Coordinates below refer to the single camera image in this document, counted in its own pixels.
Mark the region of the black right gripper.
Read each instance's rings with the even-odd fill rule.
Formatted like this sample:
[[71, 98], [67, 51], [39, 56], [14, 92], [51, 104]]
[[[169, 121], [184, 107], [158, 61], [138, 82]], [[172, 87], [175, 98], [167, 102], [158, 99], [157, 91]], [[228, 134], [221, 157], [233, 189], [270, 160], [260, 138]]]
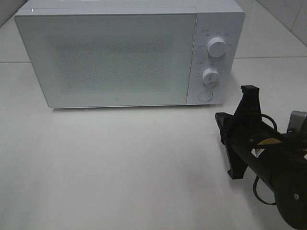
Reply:
[[247, 154], [243, 151], [236, 152], [233, 146], [239, 146], [245, 151], [250, 151], [257, 143], [251, 134], [262, 118], [271, 121], [275, 131], [276, 122], [268, 115], [262, 114], [260, 109], [259, 91], [253, 85], [242, 85], [242, 99], [233, 115], [224, 112], [215, 113], [215, 120], [220, 130], [221, 142], [226, 147], [230, 170], [229, 176], [236, 180], [242, 179], [248, 167]]

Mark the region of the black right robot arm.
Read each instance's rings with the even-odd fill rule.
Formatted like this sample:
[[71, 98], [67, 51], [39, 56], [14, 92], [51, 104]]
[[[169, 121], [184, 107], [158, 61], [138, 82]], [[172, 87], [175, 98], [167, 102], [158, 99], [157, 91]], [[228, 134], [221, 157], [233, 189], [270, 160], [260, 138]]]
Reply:
[[259, 88], [241, 87], [243, 96], [234, 114], [216, 113], [232, 179], [242, 179], [247, 168], [274, 193], [273, 205], [296, 230], [307, 227], [307, 114], [293, 111], [286, 133], [266, 124]]

